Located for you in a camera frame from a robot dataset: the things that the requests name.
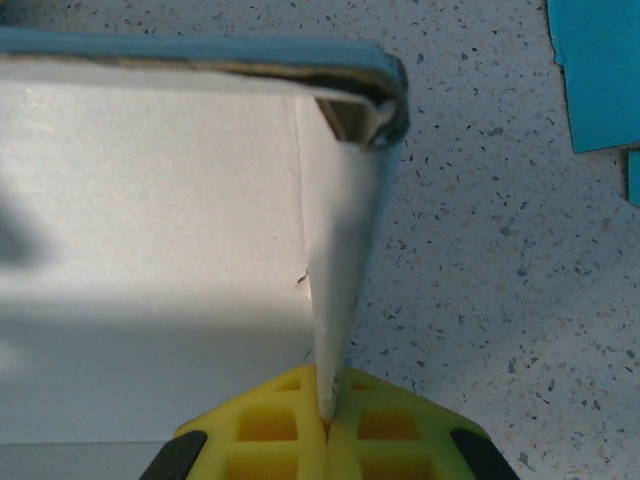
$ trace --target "speckled countertop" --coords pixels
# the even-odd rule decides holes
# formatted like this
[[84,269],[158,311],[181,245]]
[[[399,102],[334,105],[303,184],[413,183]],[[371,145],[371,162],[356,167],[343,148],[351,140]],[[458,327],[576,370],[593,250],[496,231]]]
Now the speckled countertop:
[[618,151],[575,156],[542,1],[7,0],[114,33],[375,39],[413,127],[351,363],[481,423],[523,479],[640,471],[640,219]]

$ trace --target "white cardboard box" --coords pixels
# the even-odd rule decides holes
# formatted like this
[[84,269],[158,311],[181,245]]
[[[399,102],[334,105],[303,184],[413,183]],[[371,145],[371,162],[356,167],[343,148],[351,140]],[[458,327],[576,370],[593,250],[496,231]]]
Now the white cardboard box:
[[348,331],[406,101],[370,45],[0,30],[1,477],[136,478]]

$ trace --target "blue object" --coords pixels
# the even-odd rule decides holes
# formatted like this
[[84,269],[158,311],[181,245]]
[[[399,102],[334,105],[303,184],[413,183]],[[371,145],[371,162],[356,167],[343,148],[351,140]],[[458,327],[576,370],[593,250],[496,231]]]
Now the blue object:
[[576,153],[640,141],[640,2],[549,0]]
[[640,152],[629,152],[629,203],[640,207]]

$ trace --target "black rubber pad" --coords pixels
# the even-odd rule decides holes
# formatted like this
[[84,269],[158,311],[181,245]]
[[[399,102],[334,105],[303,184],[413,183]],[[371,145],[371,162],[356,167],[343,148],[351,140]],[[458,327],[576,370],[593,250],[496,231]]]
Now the black rubber pad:
[[193,430],[165,443],[140,480],[187,480],[206,441],[206,433]]
[[453,430],[451,438],[476,480],[519,480],[491,440],[463,429]]

